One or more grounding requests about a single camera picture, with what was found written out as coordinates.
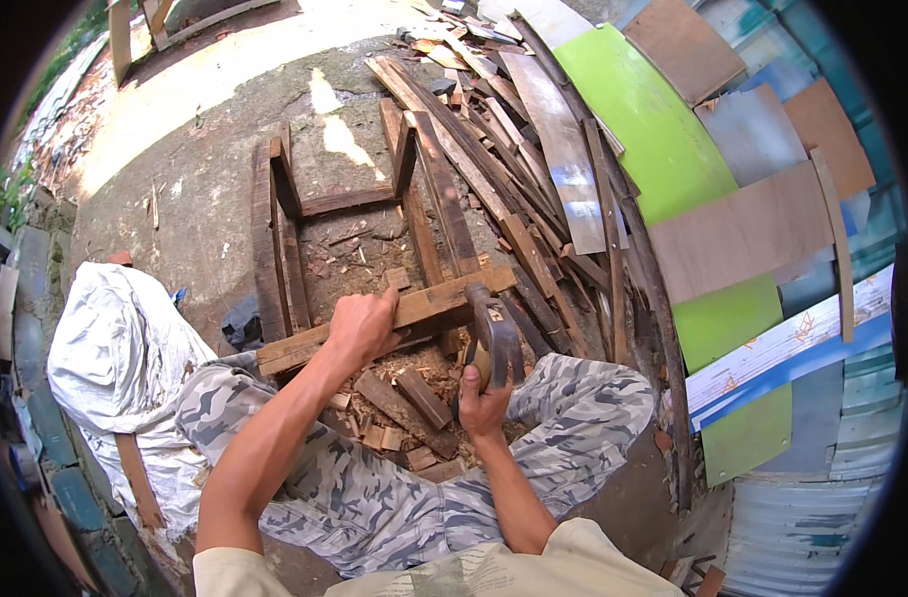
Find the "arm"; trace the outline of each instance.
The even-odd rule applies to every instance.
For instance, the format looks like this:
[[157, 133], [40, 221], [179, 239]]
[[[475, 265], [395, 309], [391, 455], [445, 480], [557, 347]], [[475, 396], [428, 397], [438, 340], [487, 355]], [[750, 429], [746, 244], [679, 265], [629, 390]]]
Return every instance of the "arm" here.
[[460, 424], [470, 434], [477, 454], [484, 462], [490, 491], [494, 496], [497, 522], [508, 547], [515, 553], [540, 555], [557, 521], [533, 493], [524, 471], [510, 454], [501, 430], [508, 410], [511, 388], [487, 390], [478, 396], [480, 373], [467, 366], [460, 377], [458, 413]]
[[195, 551], [240, 547], [262, 553], [258, 517], [292, 470], [305, 436], [341, 384], [366, 363], [392, 351], [398, 291], [343, 296], [328, 341], [294, 379], [233, 437], [199, 504]]

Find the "shirt sleeve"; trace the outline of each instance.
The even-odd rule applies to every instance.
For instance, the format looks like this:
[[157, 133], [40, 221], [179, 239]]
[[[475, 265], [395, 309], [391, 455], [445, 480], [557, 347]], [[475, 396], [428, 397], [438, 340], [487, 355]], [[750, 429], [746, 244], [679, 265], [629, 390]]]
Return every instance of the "shirt sleeve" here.
[[192, 558], [197, 597], [292, 597], [265, 557], [238, 547], [212, 547]]

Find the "orange printed marking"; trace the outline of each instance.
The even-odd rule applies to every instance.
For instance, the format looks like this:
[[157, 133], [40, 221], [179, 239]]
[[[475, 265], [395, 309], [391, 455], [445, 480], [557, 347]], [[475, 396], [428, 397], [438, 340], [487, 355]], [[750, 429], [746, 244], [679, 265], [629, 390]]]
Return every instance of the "orange printed marking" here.
[[812, 333], [812, 328], [814, 326], [815, 320], [812, 318], [812, 315], [806, 311], [803, 315], [803, 321], [799, 324], [799, 329], [796, 330], [796, 340], [804, 343], [806, 338], [809, 337], [809, 334]]

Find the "gray camouflage pants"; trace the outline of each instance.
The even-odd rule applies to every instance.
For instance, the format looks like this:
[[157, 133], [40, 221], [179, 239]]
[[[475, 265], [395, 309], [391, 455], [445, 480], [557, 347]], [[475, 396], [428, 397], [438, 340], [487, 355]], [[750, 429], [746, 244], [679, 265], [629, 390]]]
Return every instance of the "gray camouflage pants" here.
[[[214, 465], [274, 394], [255, 354], [209, 363], [185, 383], [179, 428]], [[508, 418], [536, 427], [510, 446], [555, 518], [596, 494], [626, 460], [653, 406], [636, 371], [549, 354], [510, 397]], [[481, 467], [433, 484], [319, 422], [292, 474], [259, 520], [285, 543], [309, 547], [344, 578], [415, 567], [484, 542], [503, 542]]]

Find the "white fabric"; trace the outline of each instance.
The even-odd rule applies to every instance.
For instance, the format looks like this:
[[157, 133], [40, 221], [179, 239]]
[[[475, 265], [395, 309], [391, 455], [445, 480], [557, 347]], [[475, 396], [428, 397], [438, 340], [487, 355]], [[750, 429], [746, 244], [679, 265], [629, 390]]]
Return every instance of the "white fabric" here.
[[76, 270], [47, 360], [53, 396], [130, 518], [135, 499], [112, 434], [137, 434], [172, 541], [198, 519], [201, 490], [192, 480], [206, 462], [175, 428], [175, 401], [188, 372], [215, 358], [149, 274], [113, 264]]

